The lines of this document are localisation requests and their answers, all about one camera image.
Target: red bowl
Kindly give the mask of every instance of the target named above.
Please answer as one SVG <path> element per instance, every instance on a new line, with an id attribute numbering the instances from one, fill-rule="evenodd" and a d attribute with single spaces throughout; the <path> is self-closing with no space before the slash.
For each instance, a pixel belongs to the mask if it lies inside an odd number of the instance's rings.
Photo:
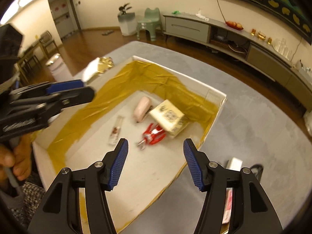
<path id="1" fill-rule="evenodd" d="M 234 25 L 232 25 L 232 24 L 230 24 L 230 23 L 228 23 L 228 22 L 226 22 L 226 24 L 227 24 L 227 26 L 229 26 L 229 27 L 231 27 L 231 28 L 233 28 L 233 29 L 239 30 L 239 31 L 241 31 L 241 30 L 244 29 L 243 27 L 242 27 L 242 28 L 238 28 L 237 26 L 234 26 Z"/>

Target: trash can lid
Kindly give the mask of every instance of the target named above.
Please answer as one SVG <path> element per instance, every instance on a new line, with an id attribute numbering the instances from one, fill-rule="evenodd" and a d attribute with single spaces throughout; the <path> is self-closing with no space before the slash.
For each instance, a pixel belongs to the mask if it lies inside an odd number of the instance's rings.
<path id="1" fill-rule="evenodd" d="M 60 57 L 60 54 L 54 54 L 54 55 L 50 58 L 50 60 L 48 60 L 48 61 L 46 62 L 46 66 L 47 66 L 47 67 L 51 66 L 59 57 Z"/>

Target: houndstooth fabric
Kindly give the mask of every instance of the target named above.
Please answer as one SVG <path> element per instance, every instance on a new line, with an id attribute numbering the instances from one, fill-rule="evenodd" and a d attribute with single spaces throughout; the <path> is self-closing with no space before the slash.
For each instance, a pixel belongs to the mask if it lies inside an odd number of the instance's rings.
<path id="1" fill-rule="evenodd" d="M 10 210 L 18 222 L 24 227 L 28 228 L 32 217 L 34 216 L 35 211 L 45 194 L 45 191 L 43 188 L 35 184 L 25 182 L 23 185 L 23 192 L 24 207 L 11 208 Z"/>

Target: green object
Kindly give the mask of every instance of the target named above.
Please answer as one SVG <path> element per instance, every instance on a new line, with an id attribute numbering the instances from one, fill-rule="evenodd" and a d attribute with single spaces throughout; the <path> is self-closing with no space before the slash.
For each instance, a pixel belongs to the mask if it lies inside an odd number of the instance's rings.
<path id="1" fill-rule="evenodd" d="M 149 34 L 151 36 L 151 41 L 155 41 L 156 40 L 155 30 L 157 26 L 160 26 L 160 29 L 163 32 L 163 25 L 160 19 L 159 8 L 155 8 L 154 10 L 147 8 L 145 10 L 143 20 L 138 21 L 137 39 L 138 40 L 140 39 L 140 31 L 144 29 L 146 31 L 149 31 Z"/>

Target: potted plant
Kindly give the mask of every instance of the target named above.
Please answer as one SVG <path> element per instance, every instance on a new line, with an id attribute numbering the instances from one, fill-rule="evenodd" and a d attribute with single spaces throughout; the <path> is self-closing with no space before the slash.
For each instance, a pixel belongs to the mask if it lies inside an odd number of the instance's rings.
<path id="1" fill-rule="evenodd" d="M 132 9 L 132 7 L 129 5 L 130 3 L 126 3 L 123 6 L 120 6 L 117 16 L 120 30 L 123 36 L 130 36 L 136 33 L 137 22 L 135 20 L 135 13 L 127 13 L 128 10 Z"/>

